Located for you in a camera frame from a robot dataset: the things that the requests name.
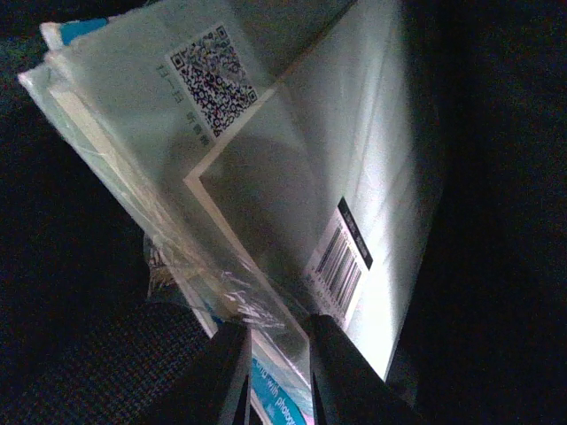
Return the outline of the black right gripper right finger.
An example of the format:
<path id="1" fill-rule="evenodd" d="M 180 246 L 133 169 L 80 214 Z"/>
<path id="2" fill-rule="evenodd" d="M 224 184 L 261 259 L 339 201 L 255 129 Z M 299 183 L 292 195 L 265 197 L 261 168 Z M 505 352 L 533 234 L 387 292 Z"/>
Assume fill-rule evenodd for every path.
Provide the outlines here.
<path id="1" fill-rule="evenodd" d="M 310 378 L 316 424 L 419 424 L 329 315 L 309 317 Z"/>

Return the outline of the dog picture book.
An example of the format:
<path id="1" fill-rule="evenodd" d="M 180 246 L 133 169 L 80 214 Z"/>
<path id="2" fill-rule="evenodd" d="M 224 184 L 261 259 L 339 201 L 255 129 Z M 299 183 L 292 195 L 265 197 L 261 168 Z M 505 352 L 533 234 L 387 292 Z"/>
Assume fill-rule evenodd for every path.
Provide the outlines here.
<path id="1" fill-rule="evenodd" d="M 119 16 L 72 20 L 64 23 L 44 22 L 40 25 L 42 38 L 49 50 L 58 50 L 75 38 L 106 26 Z M 274 362 L 274 350 L 264 349 L 266 338 L 252 332 L 252 389 L 259 401 L 260 416 L 271 424 L 314 424 L 314 419 L 297 406 L 291 397 L 292 386 L 282 376 L 284 368 Z"/>

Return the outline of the black student backpack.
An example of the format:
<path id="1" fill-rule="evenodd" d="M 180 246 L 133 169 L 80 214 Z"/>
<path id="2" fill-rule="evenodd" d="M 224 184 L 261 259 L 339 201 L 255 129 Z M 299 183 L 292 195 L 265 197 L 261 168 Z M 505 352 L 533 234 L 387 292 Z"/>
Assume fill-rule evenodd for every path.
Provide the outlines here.
<path id="1" fill-rule="evenodd" d="M 130 1 L 1 4 L 1 405 L 140 295 L 140 229 L 17 83 L 38 25 Z M 401 333 L 438 424 L 566 421 L 566 4 L 406 1 L 447 154 Z"/>

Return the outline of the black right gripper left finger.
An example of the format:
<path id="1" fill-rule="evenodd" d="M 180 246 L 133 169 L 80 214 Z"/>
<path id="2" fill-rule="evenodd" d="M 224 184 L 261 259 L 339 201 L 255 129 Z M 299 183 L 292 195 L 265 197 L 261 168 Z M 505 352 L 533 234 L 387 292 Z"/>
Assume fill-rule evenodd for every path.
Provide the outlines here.
<path id="1" fill-rule="evenodd" d="M 190 369 L 145 416 L 147 424 L 247 424 L 251 330 L 223 324 Z"/>

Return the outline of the grey hardcover book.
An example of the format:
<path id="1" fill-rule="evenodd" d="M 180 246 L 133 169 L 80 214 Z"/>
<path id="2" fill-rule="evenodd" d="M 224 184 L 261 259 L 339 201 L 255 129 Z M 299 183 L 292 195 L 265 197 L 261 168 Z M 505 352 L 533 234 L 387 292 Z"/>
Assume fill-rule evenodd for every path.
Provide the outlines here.
<path id="1" fill-rule="evenodd" d="M 19 83 L 198 309 L 307 384 L 331 316 L 381 377 L 439 201 L 407 1 L 158 1 Z"/>

